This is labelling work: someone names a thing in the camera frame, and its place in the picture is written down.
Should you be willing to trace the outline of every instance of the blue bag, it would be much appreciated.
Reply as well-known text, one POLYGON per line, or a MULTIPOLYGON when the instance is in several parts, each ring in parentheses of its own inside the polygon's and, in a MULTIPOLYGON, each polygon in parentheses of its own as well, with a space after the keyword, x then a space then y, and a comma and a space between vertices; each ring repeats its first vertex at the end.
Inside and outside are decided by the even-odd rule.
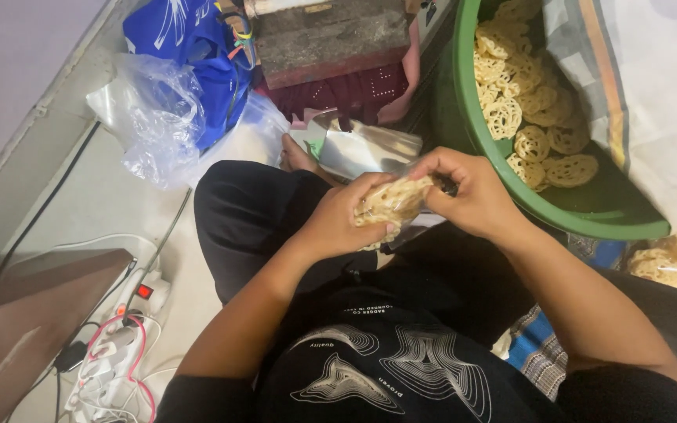
POLYGON ((244 51, 229 60, 235 40, 220 15, 213 0, 150 0, 123 23, 130 53, 193 66, 203 91, 205 132, 196 143, 201 150, 236 125, 252 79, 244 51))

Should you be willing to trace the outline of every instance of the person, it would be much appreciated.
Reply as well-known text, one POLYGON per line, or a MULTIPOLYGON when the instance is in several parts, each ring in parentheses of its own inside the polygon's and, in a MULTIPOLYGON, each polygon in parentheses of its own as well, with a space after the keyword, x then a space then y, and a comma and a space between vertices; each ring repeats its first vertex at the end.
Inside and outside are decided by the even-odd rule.
POLYGON ((362 196, 391 175, 332 187, 301 151, 285 136, 290 172, 221 162, 200 182, 199 240, 225 305, 156 423, 677 421, 677 360, 663 337, 522 215, 487 159, 438 148, 410 177, 456 181, 456 197, 429 188, 428 208, 502 252, 548 316, 569 357, 556 402, 446 314, 477 307, 449 289, 469 284, 466 271, 441 281, 410 264, 376 270, 378 255, 358 251, 392 229, 353 225, 362 196))

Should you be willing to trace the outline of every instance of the black t-shirt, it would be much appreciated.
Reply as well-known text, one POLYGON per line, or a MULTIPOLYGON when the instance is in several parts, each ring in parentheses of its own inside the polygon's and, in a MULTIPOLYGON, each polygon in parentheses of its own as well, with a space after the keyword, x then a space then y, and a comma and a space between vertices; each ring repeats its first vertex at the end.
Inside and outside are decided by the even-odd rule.
POLYGON ((319 308, 285 319, 255 388, 175 377, 156 423, 677 421, 677 382, 655 372, 574 372, 553 403, 481 345, 387 294, 351 287, 319 308))

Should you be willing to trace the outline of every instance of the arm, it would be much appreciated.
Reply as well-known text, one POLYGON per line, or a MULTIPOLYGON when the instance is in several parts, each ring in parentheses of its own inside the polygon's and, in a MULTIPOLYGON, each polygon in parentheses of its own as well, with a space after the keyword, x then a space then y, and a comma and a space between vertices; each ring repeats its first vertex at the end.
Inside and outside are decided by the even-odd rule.
POLYGON ((607 279, 531 224, 487 159, 439 148, 420 161, 412 178, 433 171, 450 175, 459 192, 451 198, 431 188, 428 207, 503 251, 569 354, 569 371, 621 363, 677 381, 677 359, 644 313, 607 279))
POLYGON ((346 188, 330 190, 313 215, 202 331, 176 375, 252 379, 287 312, 299 280, 329 257, 382 239, 387 224, 357 228, 353 209, 367 191, 393 178, 367 173, 346 188))

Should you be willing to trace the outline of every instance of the maroon cloth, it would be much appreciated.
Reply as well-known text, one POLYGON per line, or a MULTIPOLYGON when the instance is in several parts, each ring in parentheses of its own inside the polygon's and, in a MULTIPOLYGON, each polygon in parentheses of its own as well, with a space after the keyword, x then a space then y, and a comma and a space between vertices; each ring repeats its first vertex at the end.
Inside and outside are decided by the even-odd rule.
POLYGON ((337 108, 342 130, 350 132, 350 118, 365 125, 377 124, 381 108, 402 96, 408 87, 404 67, 397 63, 277 90, 269 90, 263 81, 257 90, 268 96, 290 122, 292 114, 304 121, 306 108, 337 108))

